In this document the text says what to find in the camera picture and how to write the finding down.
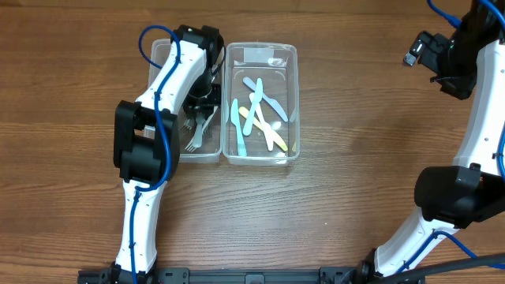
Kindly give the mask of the teal plastic knife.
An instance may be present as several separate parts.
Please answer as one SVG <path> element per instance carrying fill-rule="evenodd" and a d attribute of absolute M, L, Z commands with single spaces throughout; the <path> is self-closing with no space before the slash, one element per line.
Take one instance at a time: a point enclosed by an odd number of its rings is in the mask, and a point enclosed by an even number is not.
<path fill-rule="evenodd" d="M 241 157 L 247 156 L 244 137 L 241 131 L 241 122 L 238 108 L 238 100 L 234 99 L 231 106 L 231 122 L 235 126 L 237 136 L 238 155 Z"/>

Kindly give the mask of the pale blue plastic fork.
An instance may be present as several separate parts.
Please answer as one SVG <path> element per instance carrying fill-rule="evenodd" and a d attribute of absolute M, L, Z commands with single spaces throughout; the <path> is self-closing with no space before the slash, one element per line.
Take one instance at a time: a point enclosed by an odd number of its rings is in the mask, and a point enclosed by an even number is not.
<path fill-rule="evenodd" d="M 198 113 L 196 115 L 196 130 L 193 135 L 192 140 L 190 143 L 186 146 L 185 150 L 188 152 L 193 152 L 197 148 L 200 148 L 202 145 L 203 141 L 203 125 L 205 122 L 204 115 L 202 113 Z"/>

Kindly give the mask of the light blue plastic knife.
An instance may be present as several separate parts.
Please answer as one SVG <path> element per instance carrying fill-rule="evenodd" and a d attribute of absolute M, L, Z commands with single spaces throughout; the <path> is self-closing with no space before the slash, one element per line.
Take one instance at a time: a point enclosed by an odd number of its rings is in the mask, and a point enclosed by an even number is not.
<path fill-rule="evenodd" d="M 249 114 L 245 120 L 245 125 L 243 128 L 243 134 L 249 136 L 252 132 L 253 119 L 255 117 L 256 108 L 260 105 L 260 101 L 263 98 L 264 86 L 261 78 L 258 78 L 255 83 L 254 95 L 251 102 L 251 107 L 249 109 Z"/>

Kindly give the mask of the pale grey-blue plastic knife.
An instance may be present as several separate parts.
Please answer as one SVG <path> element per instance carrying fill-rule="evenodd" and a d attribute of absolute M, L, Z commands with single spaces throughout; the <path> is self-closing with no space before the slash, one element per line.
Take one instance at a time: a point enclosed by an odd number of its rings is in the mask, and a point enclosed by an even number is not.
<path fill-rule="evenodd" d="M 256 84 L 253 82 L 253 80 L 249 77 L 244 77 L 243 78 L 243 83 L 252 91 L 256 90 Z M 266 101 L 270 107 L 280 116 L 280 118 L 284 122 L 288 122 L 287 115 L 285 110 L 282 108 L 280 103 L 276 99 L 272 99 L 268 97 L 266 94 L 263 94 L 263 100 Z"/>

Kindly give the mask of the white plastic knife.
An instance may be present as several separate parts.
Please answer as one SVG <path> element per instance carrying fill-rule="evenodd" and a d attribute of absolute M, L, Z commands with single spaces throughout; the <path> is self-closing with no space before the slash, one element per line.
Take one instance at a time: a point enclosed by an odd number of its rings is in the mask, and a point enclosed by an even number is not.
<path fill-rule="evenodd" d="M 255 107 L 255 114 L 258 116 L 259 122 L 260 122 L 260 124 L 262 126 L 262 130 L 263 130 L 263 133 L 264 133 L 265 141 L 266 141 L 266 144 L 267 144 L 267 149 L 269 151 L 272 151 L 273 150 L 274 141 L 273 141 L 273 138 L 271 136 L 271 127 L 264 120 L 263 112 L 262 112 L 261 107 L 260 107 L 260 101 L 261 101 L 260 93 L 259 92 L 254 92 L 252 94 L 251 103 L 256 102 L 256 104 L 254 105 L 254 107 Z"/>

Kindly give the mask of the white plastic fork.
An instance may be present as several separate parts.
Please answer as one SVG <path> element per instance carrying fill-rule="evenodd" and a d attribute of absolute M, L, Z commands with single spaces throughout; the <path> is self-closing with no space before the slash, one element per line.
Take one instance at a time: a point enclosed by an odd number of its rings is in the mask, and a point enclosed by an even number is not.
<path fill-rule="evenodd" d="M 202 135 L 203 135 L 204 139 L 210 139 L 210 138 L 212 138 L 211 124 L 212 124 L 213 118 L 216 115 L 218 109 L 219 108 L 217 106 L 215 106 L 212 114 L 204 122 L 204 125 L 203 125 L 203 128 L 202 128 L 202 131 L 203 131 Z"/>

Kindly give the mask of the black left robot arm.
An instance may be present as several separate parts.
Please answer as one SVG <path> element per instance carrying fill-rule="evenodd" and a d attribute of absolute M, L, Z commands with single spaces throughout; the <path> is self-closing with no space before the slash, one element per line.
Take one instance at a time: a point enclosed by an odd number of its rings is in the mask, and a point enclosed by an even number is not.
<path fill-rule="evenodd" d="M 217 28 L 181 25 L 170 31 L 170 50 L 148 89 L 121 101 L 114 117 L 114 165 L 125 194 L 122 243 L 103 283 L 155 283 L 155 246 L 163 191 L 180 159 L 178 115 L 203 132 L 221 105 L 214 83 L 226 57 Z"/>

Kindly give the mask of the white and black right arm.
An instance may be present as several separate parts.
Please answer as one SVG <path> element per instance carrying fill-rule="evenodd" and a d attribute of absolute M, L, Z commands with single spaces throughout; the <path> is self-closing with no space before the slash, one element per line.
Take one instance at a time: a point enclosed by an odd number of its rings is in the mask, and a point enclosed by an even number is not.
<path fill-rule="evenodd" d="M 421 32 L 404 57 L 433 72 L 442 92 L 473 102 L 462 144 L 449 166 L 424 169 L 415 208 L 395 234 L 355 270 L 356 283 L 416 283 L 469 267 L 501 269 L 503 256 L 421 267 L 443 240 L 504 210 L 504 1 L 477 0 L 462 18 L 446 15 L 450 37 Z"/>

